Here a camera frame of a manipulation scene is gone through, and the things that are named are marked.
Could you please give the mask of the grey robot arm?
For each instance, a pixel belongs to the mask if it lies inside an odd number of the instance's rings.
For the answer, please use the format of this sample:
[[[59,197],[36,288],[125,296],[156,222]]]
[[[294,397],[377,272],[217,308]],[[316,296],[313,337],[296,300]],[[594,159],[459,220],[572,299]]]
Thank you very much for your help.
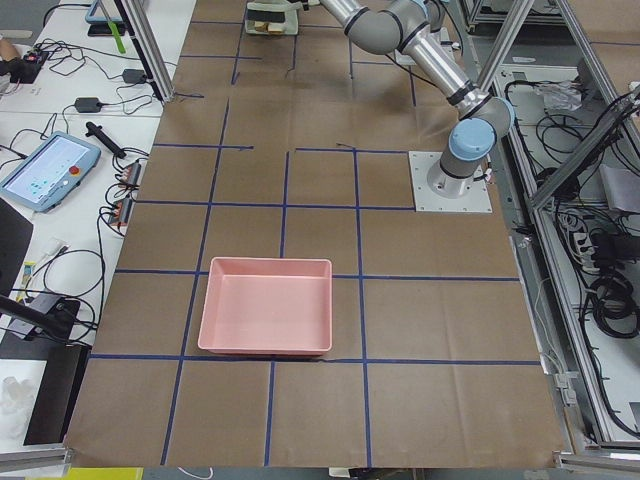
[[[513,126],[515,114],[507,100],[478,87],[449,58],[432,34],[439,22],[433,3],[393,1],[378,11],[358,1],[323,1],[321,5],[360,49],[375,55],[397,51],[412,58],[428,75],[459,118],[439,169],[447,179],[471,179],[479,163]]]

